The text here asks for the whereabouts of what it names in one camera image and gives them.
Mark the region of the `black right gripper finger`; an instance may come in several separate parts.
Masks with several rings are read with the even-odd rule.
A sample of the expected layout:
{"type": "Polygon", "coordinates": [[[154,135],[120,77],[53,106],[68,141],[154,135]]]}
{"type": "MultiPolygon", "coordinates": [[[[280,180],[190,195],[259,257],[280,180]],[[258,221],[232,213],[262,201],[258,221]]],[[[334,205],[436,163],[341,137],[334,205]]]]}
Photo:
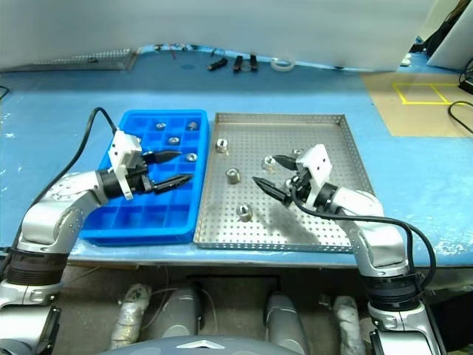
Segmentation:
{"type": "Polygon", "coordinates": [[[290,171],[296,171],[297,170],[297,165],[296,165],[296,159],[289,157],[287,155],[275,155],[274,160],[281,166],[283,166],[285,169],[288,169],[290,171]]]}
{"type": "Polygon", "coordinates": [[[276,185],[267,179],[261,177],[252,177],[253,182],[269,197],[280,202],[283,206],[289,206],[292,198],[276,185]]]}

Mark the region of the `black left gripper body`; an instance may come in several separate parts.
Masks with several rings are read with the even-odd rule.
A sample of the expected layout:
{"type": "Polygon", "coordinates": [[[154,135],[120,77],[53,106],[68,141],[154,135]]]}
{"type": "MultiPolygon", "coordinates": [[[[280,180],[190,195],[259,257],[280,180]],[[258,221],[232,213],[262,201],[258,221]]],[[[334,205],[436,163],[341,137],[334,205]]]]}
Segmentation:
{"type": "Polygon", "coordinates": [[[149,177],[149,165],[154,163],[154,153],[147,151],[142,154],[136,165],[128,169],[126,181],[133,194],[147,194],[153,191],[154,183],[149,177]]]}

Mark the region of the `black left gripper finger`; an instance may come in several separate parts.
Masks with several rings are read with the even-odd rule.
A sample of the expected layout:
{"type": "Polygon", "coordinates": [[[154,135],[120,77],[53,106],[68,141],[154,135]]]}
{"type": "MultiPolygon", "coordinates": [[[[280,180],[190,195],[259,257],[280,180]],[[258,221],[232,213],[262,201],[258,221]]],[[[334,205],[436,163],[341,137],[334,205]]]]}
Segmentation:
{"type": "Polygon", "coordinates": [[[181,156],[181,154],[182,152],[176,150],[163,150],[159,152],[153,152],[151,162],[152,164],[166,163],[170,160],[178,158],[179,156],[181,156]]]}
{"type": "Polygon", "coordinates": [[[174,175],[166,180],[154,183],[152,186],[152,191],[156,195],[160,195],[171,190],[178,189],[191,181],[193,176],[193,174],[189,173],[174,175]]]}

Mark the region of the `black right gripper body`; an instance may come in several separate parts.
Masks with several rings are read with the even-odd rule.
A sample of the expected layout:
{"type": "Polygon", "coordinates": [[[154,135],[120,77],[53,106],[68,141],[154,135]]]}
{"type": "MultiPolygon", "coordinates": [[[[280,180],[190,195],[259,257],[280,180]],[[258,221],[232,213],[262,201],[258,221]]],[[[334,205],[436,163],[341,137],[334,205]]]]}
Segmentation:
{"type": "Polygon", "coordinates": [[[312,175],[308,168],[303,168],[300,172],[297,172],[293,177],[285,181],[285,186],[283,187],[283,192],[285,193],[285,198],[282,201],[284,207],[289,207],[293,202],[291,197],[291,192],[294,189],[296,191],[296,199],[303,204],[306,208],[314,207],[314,197],[311,197],[311,180],[312,175]]]}

